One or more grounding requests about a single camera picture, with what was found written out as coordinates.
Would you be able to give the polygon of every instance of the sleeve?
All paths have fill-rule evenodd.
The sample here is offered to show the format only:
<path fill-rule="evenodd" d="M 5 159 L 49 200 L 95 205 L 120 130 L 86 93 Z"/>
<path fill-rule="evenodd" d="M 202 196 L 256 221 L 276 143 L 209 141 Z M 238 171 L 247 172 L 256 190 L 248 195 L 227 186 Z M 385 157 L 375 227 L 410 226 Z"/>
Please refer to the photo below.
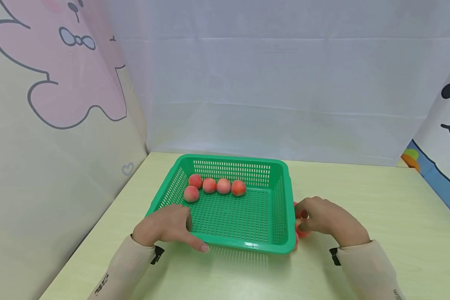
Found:
<path fill-rule="evenodd" d="M 345 277 L 360 300 L 405 300 L 397 275 L 380 244 L 343 247 L 337 251 Z"/>
<path fill-rule="evenodd" d="M 127 236 L 88 300 L 127 300 L 155 257 L 155 247 L 144 247 Z"/>

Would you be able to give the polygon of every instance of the table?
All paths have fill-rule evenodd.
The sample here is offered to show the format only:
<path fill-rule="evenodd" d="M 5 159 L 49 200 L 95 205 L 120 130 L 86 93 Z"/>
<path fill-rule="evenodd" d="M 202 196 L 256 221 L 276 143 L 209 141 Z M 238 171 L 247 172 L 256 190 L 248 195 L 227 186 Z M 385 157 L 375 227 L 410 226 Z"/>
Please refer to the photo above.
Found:
<path fill-rule="evenodd" d="M 145 159 L 41 300 L 88 297 L 179 156 L 153 152 Z M 450 299 L 450 211 L 417 171 L 285 163 L 294 200 L 319 195 L 357 217 L 384 247 L 408 299 Z M 335 241 L 319 233 L 284 256 L 213 246 L 202 254 L 176 243 L 159 246 L 165 253 L 150 266 L 134 299 L 354 299 L 328 252 Z"/>

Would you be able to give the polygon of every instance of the black cuff tab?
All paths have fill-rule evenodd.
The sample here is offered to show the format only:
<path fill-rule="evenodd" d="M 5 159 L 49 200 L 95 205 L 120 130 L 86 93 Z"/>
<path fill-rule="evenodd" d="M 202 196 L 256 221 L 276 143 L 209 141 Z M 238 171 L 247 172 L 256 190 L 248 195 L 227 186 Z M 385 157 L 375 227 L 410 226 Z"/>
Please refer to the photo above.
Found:
<path fill-rule="evenodd" d="M 333 247 L 333 248 L 330 249 L 329 251 L 330 251 L 330 254 L 332 255 L 333 263 L 334 263 L 335 265 L 342 265 L 342 264 L 340 263 L 340 261 L 338 260 L 338 257 L 337 257 L 338 248 Z"/>
<path fill-rule="evenodd" d="M 161 247 L 155 246 L 155 257 L 153 258 L 152 262 L 150 262 L 150 265 L 155 265 L 156 262 L 162 257 L 162 254 L 165 252 L 165 250 Z"/>

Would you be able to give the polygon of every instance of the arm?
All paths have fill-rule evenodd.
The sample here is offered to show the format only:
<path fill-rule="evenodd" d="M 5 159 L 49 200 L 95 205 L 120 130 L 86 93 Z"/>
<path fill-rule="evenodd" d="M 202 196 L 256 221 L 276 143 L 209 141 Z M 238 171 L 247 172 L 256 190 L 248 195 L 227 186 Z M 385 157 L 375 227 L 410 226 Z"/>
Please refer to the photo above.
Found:
<path fill-rule="evenodd" d="M 337 257 L 358 299 L 405 300 L 397 275 L 380 244 L 340 247 Z"/>
<path fill-rule="evenodd" d="M 352 290 L 360 300 L 405 300 L 395 269 L 377 241 L 349 212 L 319 197 L 295 206 L 303 232 L 330 234 L 338 242 L 337 257 Z"/>
<path fill-rule="evenodd" d="M 208 246 L 190 234 L 190 209 L 172 204 L 144 218 L 118 247 L 107 271 L 88 300 L 127 300 L 155 257 L 154 244 L 179 241 L 206 253 Z"/>

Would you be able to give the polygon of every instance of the cartoon bow tie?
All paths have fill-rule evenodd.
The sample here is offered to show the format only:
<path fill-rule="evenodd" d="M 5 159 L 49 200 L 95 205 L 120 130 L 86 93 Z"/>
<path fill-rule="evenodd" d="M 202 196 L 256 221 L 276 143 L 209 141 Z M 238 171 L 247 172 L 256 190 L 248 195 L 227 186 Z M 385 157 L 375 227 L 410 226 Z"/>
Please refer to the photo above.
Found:
<path fill-rule="evenodd" d="M 90 50 L 95 50 L 95 41 L 89 35 L 84 35 L 83 37 L 73 35 L 72 32 L 63 26 L 58 29 L 58 34 L 60 34 L 65 45 L 85 45 Z"/>

